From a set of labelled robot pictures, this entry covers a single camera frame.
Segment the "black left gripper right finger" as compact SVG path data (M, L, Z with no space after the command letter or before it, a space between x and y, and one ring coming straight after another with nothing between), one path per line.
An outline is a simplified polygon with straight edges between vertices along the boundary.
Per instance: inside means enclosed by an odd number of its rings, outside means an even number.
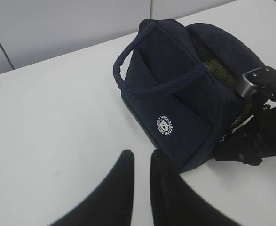
M155 226L239 225L199 196L162 150L151 155L150 198Z

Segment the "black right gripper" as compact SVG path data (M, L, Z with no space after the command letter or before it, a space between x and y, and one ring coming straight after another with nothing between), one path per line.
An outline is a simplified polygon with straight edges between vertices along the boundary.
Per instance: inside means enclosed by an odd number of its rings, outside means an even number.
M214 149L217 161L258 166L276 156L276 110L263 110Z

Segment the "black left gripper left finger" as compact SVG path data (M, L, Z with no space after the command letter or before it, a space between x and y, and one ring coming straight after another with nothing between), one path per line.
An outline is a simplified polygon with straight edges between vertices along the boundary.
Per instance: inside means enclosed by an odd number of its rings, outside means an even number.
M134 202L134 154L123 150L103 181L53 226L129 226Z

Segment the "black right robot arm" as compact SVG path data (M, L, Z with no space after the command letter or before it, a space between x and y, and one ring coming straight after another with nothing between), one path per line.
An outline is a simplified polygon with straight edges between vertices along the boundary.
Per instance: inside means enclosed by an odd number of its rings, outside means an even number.
M248 71L235 89L248 105L213 157L258 166L264 158L276 156L276 70L265 66Z

